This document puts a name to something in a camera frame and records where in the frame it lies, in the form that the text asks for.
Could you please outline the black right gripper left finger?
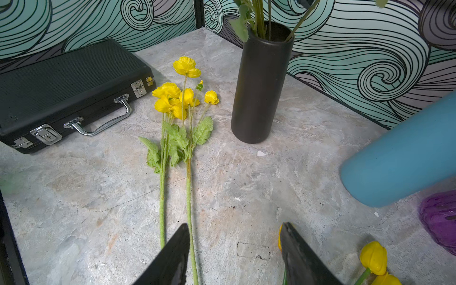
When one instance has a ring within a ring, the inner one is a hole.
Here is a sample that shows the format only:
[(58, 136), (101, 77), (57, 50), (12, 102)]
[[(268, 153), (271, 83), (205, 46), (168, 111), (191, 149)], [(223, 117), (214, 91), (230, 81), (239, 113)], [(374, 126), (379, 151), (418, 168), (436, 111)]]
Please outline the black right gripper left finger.
[(184, 285), (190, 251), (190, 232), (183, 223), (134, 285)]

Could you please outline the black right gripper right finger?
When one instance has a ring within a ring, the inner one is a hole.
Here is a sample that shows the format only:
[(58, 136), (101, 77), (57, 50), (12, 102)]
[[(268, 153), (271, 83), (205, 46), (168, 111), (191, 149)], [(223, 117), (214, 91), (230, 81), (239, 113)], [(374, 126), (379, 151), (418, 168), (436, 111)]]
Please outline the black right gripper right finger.
[(282, 258), (289, 285), (339, 285), (341, 282), (314, 253), (295, 227), (283, 223)]

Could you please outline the yellow tulip single stem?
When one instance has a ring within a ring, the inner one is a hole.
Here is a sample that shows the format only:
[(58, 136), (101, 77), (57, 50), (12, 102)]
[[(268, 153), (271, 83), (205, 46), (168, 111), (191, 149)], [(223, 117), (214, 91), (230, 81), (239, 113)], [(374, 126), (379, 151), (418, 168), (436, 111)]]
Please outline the yellow tulip single stem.
[(359, 259), (365, 270), (355, 285), (361, 285), (371, 274), (381, 276), (387, 271), (387, 250), (377, 241), (365, 245), (361, 250)]

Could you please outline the yellow poppy spray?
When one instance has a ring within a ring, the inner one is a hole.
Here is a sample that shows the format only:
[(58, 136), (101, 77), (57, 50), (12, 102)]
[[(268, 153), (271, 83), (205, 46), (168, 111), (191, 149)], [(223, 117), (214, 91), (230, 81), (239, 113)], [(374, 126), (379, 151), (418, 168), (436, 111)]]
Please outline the yellow poppy spray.
[(153, 91), (153, 96), (158, 98), (154, 109), (162, 114), (160, 144), (140, 137), (139, 140), (147, 147), (147, 165), (160, 175), (159, 186), (159, 229), (160, 247), (166, 245), (165, 231), (165, 178), (169, 160), (169, 142), (166, 125), (172, 125), (175, 119), (186, 119), (186, 112), (182, 109), (182, 91), (175, 83), (164, 83)]
[(204, 95), (205, 109), (197, 123), (194, 123), (195, 108), (201, 104), (198, 95), (203, 91), (204, 83), (201, 81), (192, 88), (187, 88), (190, 78), (200, 78), (201, 70), (197, 68), (194, 59), (180, 57), (173, 62), (173, 68), (177, 74), (184, 77), (183, 88), (176, 84), (165, 83), (165, 95), (162, 96), (163, 110), (169, 114), (170, 119), (180, 120), (181, 124), (168, 122), (165, 129), (168, 143), (176, 148), (180, 155), (180, 161), (186, 166), (186, 214), (190, 233), (190, 259), (192, 264), (192, 276), (194, 284), (199, 283), (197, 261), (194, 245), (194, 231), (192, 218), (192, 158), (197, 146), (202, 146), (210, 138), (213, 131), (213, 120), (205, 113), (210, 106), (217, 105), (220, 101), (215, 91), (208, 91)]

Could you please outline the purple glass vase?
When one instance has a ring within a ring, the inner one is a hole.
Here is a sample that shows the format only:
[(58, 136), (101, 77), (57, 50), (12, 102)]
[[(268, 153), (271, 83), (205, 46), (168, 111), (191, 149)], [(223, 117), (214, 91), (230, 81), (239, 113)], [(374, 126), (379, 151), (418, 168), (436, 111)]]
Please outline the purple glass vase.
[(419, 219), (439, 246), (456, 254), (456, 190), (426, 197), (419, 206)]

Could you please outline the teal ceramic vase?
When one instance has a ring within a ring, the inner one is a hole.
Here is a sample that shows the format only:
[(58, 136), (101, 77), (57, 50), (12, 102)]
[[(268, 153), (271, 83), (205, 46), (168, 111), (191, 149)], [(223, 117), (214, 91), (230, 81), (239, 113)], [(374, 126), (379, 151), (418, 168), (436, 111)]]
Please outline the teal ceramic vase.
[(362, 204), (376, 208), (455, 174), (455, 93), (397, 125), (340, 168), (345, 189)]

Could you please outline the black vase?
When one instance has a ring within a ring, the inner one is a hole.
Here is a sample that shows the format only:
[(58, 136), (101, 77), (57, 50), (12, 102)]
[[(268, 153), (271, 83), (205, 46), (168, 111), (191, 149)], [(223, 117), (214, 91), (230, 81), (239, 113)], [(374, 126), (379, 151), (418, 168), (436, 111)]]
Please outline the black vase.
[(245, 143), (261, 143), (270, 134), (294, 43), (294, 38), (286, 39), (290, 33), (275, 22), (271, 40), (248, 30), (231, 119), (233, 134)]

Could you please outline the mixed rose bouquet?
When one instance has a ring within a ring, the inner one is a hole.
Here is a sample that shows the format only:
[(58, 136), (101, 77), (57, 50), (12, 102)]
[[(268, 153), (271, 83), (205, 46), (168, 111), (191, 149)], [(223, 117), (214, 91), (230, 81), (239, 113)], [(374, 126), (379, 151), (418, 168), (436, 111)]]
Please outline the mixed rose bouquet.
[[(294, 29), (290, 32), (288, 37), (284, 40), (288, 42), (295, 35), (297, 29), (308, 18), (308, 16), (316, 9), (320, 1), (298, 1), (300, 5), (306, 8), (306, 13), (298, 21)], [(272, 37), (272, 17), (271, 17), (271, 3), (268, 1), (268, 20), (265, 24), (264, 18), (264, 5), (263, 1), (234, 1), (239, 10), (239, 17), (237, 19), (229, 20), (234, 32), (241, 39), (246, 42), (249, 38), (248, 26), (260, 39), (271, 41)], [(388, 1), (375, 1), (379, 8), (384, 8)]]

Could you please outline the black left corner post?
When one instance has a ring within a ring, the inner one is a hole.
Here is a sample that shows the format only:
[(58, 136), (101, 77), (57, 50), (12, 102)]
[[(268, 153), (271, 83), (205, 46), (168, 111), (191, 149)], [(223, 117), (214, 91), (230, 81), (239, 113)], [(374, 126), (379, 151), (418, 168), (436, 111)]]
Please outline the black left corner post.
[(204, 1), (193, 0), (195, 10), (195, 23), (197, 29), (204, 27)]

